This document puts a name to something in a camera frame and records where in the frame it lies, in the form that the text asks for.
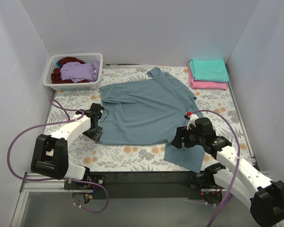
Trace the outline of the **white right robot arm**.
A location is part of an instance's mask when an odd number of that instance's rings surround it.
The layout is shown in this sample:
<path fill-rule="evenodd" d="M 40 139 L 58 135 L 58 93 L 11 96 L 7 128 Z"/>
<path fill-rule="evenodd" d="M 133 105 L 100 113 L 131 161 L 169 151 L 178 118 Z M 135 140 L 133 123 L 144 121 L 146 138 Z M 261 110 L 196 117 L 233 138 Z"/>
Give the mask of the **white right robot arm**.
<path fill-rule="evenodd" d="M 261 227 L 284 220 L 284 182 L 273 181 L 241 158 L 226 138 L 216 135 L 209 118 L 199 118 L 194 112 L 188 112 L 185 118 L 187 126 L 177 128 L 171 145 L 178 149 L 202 146 L 217 161 L 206 168 L 205 175 L 208 183 L 227 189 L 220 206 L 234 196 Z"/>

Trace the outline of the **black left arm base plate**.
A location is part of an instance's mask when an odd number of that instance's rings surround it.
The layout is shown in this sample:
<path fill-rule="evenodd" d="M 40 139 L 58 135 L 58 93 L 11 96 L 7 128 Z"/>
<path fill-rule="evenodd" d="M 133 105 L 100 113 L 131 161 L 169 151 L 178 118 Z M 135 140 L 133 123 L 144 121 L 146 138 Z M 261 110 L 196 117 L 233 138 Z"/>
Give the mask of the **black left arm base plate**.
<path fill-rule="evenodd" d="M 103 174 L 87 174 L 82 180 L 67 179 L 64 182 L 65 190 L 93 190 L 105 187 L 106 175 Z"/>

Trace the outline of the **blue-grey t-shirt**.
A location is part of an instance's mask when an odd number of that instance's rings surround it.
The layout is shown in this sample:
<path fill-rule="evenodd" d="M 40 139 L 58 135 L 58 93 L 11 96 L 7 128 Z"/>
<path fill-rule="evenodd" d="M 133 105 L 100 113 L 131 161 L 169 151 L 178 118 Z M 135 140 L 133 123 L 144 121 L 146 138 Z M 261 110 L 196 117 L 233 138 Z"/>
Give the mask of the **blue-grey t-shirt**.
<path fill-rule="evenodd" d="M 149 79 L 100 87 L 108 116 L 101 123 L 103 145 L 165 144 L 164 160 L 195 173 L 201 171 L 201 146 L 177 149 L 171 145 L 176 129 L 187 124 L 184 115 L 197 111 L 196 96 L 180 80 L 155 67 Z"/>

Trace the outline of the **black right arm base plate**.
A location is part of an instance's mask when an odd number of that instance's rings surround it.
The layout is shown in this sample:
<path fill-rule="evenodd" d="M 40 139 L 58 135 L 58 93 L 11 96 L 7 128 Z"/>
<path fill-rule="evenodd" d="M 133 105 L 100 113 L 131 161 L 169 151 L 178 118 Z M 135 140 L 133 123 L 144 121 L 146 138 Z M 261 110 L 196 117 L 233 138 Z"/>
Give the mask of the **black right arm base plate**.
<path fill-rule="evenodd" d="M 212 174 L 208 174 L 205 171 L 201 171 L 200 173 L 189 173 L 188 179 L 186 180 L 186 184 L 191 189 L 209 189 L 214 192 L 221 192 L 223 187 L 218 186 L 213 178 Z"/>

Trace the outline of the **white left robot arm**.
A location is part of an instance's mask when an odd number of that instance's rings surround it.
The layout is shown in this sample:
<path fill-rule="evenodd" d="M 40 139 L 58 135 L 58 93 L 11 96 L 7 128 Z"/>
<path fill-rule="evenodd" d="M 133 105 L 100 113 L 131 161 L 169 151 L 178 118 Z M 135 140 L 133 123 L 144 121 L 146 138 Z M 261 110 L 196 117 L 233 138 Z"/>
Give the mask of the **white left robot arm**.
<path fill-rule="evenodd" d="M 49 135 L 37 137 L 31 171 L 57 180 L 87 180 L 89 168 L 72 164 L 68 148 L 80 135 L 97 142 L 103 128 L 98 125 L 105 108 L 93 103 L 88 110 L 77 111 L 70 123 Z"/>

